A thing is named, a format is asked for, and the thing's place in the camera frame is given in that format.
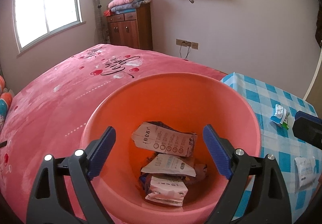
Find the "pink bedspread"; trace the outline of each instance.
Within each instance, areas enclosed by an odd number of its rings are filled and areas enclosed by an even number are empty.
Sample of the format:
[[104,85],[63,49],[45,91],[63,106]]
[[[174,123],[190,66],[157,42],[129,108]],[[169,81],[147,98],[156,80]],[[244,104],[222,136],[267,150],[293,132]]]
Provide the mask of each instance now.
[[[192,72],[221,80],[225,74],[158,52],[100,44],[45,72],[14,97],[0,142],[0,190],[25,222],[30,190],[46,154],[70,156],[96,107],[126,83],[166,72]],[[67,183],[68,191],[72,190]],[[70,198],[76,200],[73,192]],[[73,207],[77,216],[82,212]]]

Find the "white packet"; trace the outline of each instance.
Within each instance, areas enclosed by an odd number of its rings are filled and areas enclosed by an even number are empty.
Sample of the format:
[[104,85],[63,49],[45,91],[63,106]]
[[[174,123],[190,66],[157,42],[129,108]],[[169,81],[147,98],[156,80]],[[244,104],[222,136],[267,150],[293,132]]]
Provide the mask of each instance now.
[[158,154],[147,166],[142,168],[141,172],[196,176],[194,168],[180,157],[162,153]]
[[314,167],[315,167],[315,158],[295,158],[295,163],[298,171],[298,183],[299,188],[312,184],[315,181]]
[[142,123],[132,134],[138,148],[183,157],[192,156],[197,137],[195,133],[182,133],[148,122]]
[[152,176],[146,191],[147,200],[182,207],[188,189],[180,177]]

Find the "table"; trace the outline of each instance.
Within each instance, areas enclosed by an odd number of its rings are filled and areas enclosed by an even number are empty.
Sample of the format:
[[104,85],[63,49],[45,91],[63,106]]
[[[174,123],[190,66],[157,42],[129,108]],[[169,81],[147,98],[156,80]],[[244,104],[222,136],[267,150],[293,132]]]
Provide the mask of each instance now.
[[[303,140],[297,139],[292,131],[294,117],[297,111],[301,110],[317,117],[313,106],[293,94],[239,73],[229,74],[221,81],[241,94],[255,112],[261,132],[262,147],[260,156],[262,158],[266,154],[273,154],[275,156],[289,193],[292,221],[294,223],[307,208],[321,174],[321,150]],[[281,104],[290,113],[289,130],[276,125],[270,119],[276,104]],[[294,159],[296,157],[309,158],[312,156],[315,157],[316,162],[314,168],[316,180],[312,186],[303,190],[297,190],[295,181],[297,174],[295,173],[296,166]],[[244,214],[251,194],[253,181],[254,178],[252,178],[252,181],[244,192],[240,205],[235,213],[235,219]]]

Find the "white wall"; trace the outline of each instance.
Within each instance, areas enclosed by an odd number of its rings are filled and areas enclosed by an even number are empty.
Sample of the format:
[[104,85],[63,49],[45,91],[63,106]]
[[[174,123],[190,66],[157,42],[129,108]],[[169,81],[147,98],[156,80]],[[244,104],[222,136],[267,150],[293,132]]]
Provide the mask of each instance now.
[[318,0],[194,1],[153,0],[155,51],[179,56],[176,38],[197,42],[189,60],[304,96],[320,54]]
[[7,86],[15,93],[56,64],[96,44],[93,1],[79,2],[85,24],[52,35],[18,56],[12,0],[0,0],[0,63]]

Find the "snack packet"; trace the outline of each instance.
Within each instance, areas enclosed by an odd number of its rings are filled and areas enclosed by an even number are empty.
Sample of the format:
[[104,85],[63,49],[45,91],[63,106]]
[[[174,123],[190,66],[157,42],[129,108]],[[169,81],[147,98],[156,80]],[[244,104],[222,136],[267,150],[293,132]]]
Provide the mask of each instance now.
[[277,125],[282,126],[285,129],[289,129],[288,120],[289,120],[289,112],[280,105],[276,104],[273,112],[273,116],[270,117],[272,121],[274,121]]
[[298,171],[298,184],[299,188],[313,184],[315,181],[314,169],[315,169],[315,158],[295,158],[295,163]]
[[146,177],[145,191],[147,200],[182,207],[188,189],[180,177],[149,174]]
[[193,167],[183,158],[169,154],[158,154],[147,166],[141,169],[144,173],[163,173],[177,176],[196,176]]
[[138,148],[159,153],[191,157],[197,134],[182,133],[144,122],[133,132],[132,140]]

